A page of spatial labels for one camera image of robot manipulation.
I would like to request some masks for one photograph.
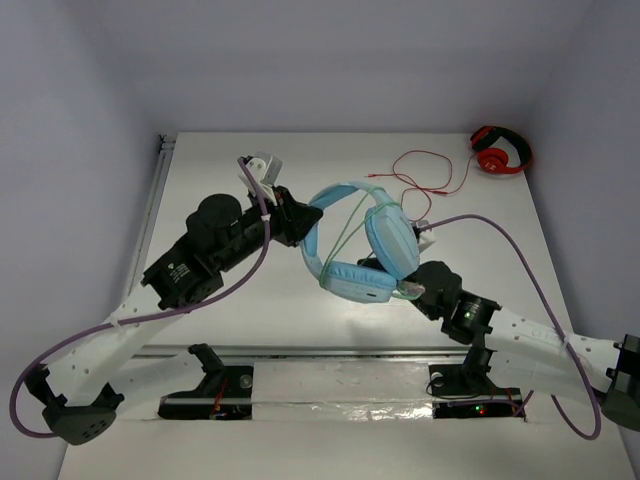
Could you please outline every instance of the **white enclosure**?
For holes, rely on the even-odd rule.
[[[639,334],[638,24],[633,0],[6,0],[2,398],[37,353],[117,305],[159,135],[185,131],[520,131],[536,164],[513,208],[540,217],[574,327]],[[539,308],[510,288],[512,308]],[[40,409],[21,396],[36,429]],[[20,436],[3,412],[3,478],[57,478],[63,443]],[[623,437],[638,472],[640,437]]]

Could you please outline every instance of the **black bracket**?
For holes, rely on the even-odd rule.
[[[45,405],[42,416],[58,437],[71,445],[82,445],[102,434],[116,419],[116,409],[124,400],[108,383],[98,398],[83,407],[67,407],[64,395],[54,395],[47,383],[49,370],[39,365],[25,380],[29,392]]]
[[[202,363],[204,378],[193,390],[164,397],[158,415],[165,420],[244,420],[251,418],[253,367],[225,366],[207,344],[192,345],[189,353]]]

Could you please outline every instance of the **headphone ear cushion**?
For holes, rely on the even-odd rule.
[[[364,228],[373,253],[391,276],[402,280],[418,269],[418,241],[400,207],[383,208],[366,221]]]
[[[480,168],[487,173],[505,173],[509,156],[499,148],[487,148],[477,155]]]

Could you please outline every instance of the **purple cable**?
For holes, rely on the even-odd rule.
[[[267,205],[265,203],[264,194],[262,193],[262,190],[260,189],[258,182],[256,182],[256,180],[253,178],[253,175],[251,175],[251,172],[245,166],[241,158],[238,159],[238,165],[240,165],[242,172],[245,174],[245,176],[251,183],[251,186],[253,187],[253,190],[256,193],[258,204],[260,205],[260,212],[262,213],[263,216],[266,217],[267,215],[269,215],[269,212],[267,210]],[[181,307],[175,310],[167,310],[163,312],[152,313],[149,315],[140,315],[138,317],[127,318],[126,320],[119,321],[118,324],[122,326],[126,326],[134,323],[146,323],[146,322],[153,322],[154,320],[163,320],[165,318],[174,317],[176,315],[191,313],[195,310],[199,310],[201,308],[207,307],[219,300],[222,300],[223,298],[228,297],[233,292],[235,292],[240,287],[242,287],[245,283],[247,283],[249,279],[256,273],[258,268],[260,268],[260,265],[262,265],[262,262],[267,256],[267,251],[269,249],[269,240],[270,240],[270,225],[269,225],[269,220],[265,220],[264,221],[264,244],[262,245],[262,251],[260,252],[260,255],[256,259],[256,262],[253,264],[251,269],[240,280],[238,280],[231,287],[227,288],[224,292],[214,297],[211,297],[208,300],[200,302],[196,305],[189,305],[187,307]],[[104,330],[109,330],[110,328],[113,328],[113,324],[102,323],[100,325],[96,325],[95,327],[82,330],[81,332],[78,332],[75,335],[72,335],[71,337],[55,344],[53,347],[49,348],[47,351],[38,355],[35,359],[33,359],[33,361],[29,365],[27,365],[27,367],[18,376],[18,379],[16,380],[16,383],[14,384],[13,389],[11,390],[11,397],[9,399],[9,416],[11,417],[11,423],[13,423],[13,426],[16,427],[16,429],[20,433],[31,438],[56,437],[56,435],[51,432],[42,433],[42,432],[34,432],[33,430],[29,430],[27,427],[24,426],[24,424],[20,421],[20,418],[18,417],[18,409],[17,409],[18,393],[20,392],[20,387],[22,387],[22,385],[24,384],[24,381],[27,375],[29,374],[29,372],[31,372],[40,363],[42,363],[43,360],[53,355],[57,351],[71,345],[74,342],[77,342],[78,340],[84,337],[93,335],[94,333],[102,332]]]
[[[432,228],[441,227],[443,225],[447,225],[449,223],[457,222],[459,220],[470,220],[470,219],[472,219],[472,220],[480,220],[481,222],[484,222],[484,223],[487,223],[487,224],[491,225],[493,228],[498,230],[502,234],[502,236],[504,238],[507,239],[507,241],[509,242],[511,247],[515,250],[516,254],[518,255],[518,258],[520,258],[520,262],[522,263],[522,266],[527,271],[527,275],[529,275],[529,279],[531,280],[531,283],[533,283],[533,286],[536,289],[536,292],[538,293],[538,296],[540,297],[540,300],[542,301],[542,305],[544,306],[544,309],[547,311],[547,314],[549,315],[549,318],[551,319],[551,323],[553,324],[553,327],[555,328],[556,333],[558,334],[558,337],[560,337],[560,340],[562,340],[562,342],[566,342],[567,335],[564,333],[564,330],[562,329],[562,326],[560,325],[560,322],[558,321],[558,319],[556,318],[555,314],[553,313],[553,310],[551,309],[551,305],[549,305],[549,302],[547,301],[547,297],[545,296],[544,292],[542,291],[542,288],[540,287],[540,284],[538,283],[538,280],[536,280],[536,277],[533,274],[533,271],[531,270],[531,267],[529,266],[529,263],[527,262],[527,259],[524,257],[524,254],[522,253],[522,250],[520,250],[520,247],[518,247],[518,245],[516,244],[515,240],[511,237],[511,235],[509,235],[507,233],[507,231],[504,228],[502,228],[500,225],[498,225],[493,220],[490,220],[490,219],[488,219],[486,217],[483,217],[482,215],[476,215],[476,214],[473,214],[473,213],[468,213],[468,214],[465,214],[465,215],[458,215],[456,217],[447,218],[445,220],[441,220],[439,222],[435,222],[435,223],[432,223],[430,225],[426,225],[425,227],[422,228],[422,230],[423,231],[424,230],[431,230]],[[580,437],[584,438],[585,440],[595,440],[596,438],[598,438],[600,436],[600,431],[602,430],[602,417],[600,416],[600,406],[598,404],[598,400],[596,399],[595,394],[593,393],[593,389],[591,388],[591,384],[589,383],[589,377],[587,376],[587,372],[585,371],[584,367],[582,366],[582,363],[580,362],[580,358],[578,357],[578,354],[576,353],[576,351],[574,350],[573,346],[570,343],[567,343],[567,352],[569,353],[569,356],[571,357],[571,360],[573,360],[573,363],[575,363],[576,368],[578,369],[578,374],[580,375],[580,378],[582,379],[582,382],[584,383],[584,386],[585,386],[585,388],[587,390],[587,394],[589,395],[589,401],[591,402],[591,408],[593,409],[593,416],[594,416],[594,420],[595,420],[595,426],[594,426],[594,429],[593,429],[593,433],[588,435],[588,434],[586,434],[584,432],[581,432],[578,429],[578,427],[576,427],[573,424],[573,422],[571,422],[571,420],[569,419],[569,417],[567,416],[565,411],[562,409],[562,406],[560,405],[560,402],[558,402],[558,399],[556,398],[556,396],[555,395],[551,395],[551,399],[553,400],[554,405],[558,409],[558,412],[560,413],[560,416],[567,423],[567,425],[569,425],[569,428],[571,428],[571,430],[573,430],[576,434],[578,434]],[[525,403],[529,401],[529,399],[531,398],[532,395],[533,395],[533,392],[529,392],[529,395],[527,395],[527,398],[522,403],[520,409],[518,409],[518,411],[516,412],[517,414],[519,414],[521,409],[524,408]]]

